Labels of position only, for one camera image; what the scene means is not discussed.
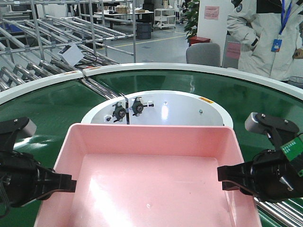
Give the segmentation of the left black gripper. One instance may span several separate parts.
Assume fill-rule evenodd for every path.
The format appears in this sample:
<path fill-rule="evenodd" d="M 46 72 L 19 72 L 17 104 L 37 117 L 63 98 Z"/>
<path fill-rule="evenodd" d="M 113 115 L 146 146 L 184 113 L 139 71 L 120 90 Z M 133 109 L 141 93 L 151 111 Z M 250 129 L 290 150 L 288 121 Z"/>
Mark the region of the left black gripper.
<path fill-rule="evenodd" d="M 29 153 L 0 153 L 0 182 L 11 207 L 21 207 L 35 199 L 49 199 L 55 192 L 75 192 L 76 180 L 71 175 L 56 173 L 53 169 L 38 167 Z"/>

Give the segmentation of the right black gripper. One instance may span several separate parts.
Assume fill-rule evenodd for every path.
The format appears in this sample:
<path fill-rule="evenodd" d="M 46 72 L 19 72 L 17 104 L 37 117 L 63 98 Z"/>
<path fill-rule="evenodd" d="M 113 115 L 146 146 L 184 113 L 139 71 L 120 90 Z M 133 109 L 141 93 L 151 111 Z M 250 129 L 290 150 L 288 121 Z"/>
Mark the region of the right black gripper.
<path fill-rule="evenodd" d="M 303 196 L 303 178 L 298 176 L 282 151 L 263 150 L 252 161 L 218 167 L 218 181 L 222 182 L 222 189 L 239 190 L 268 202 Z M 251 182 L 254 193 L 250 190 Z"/>

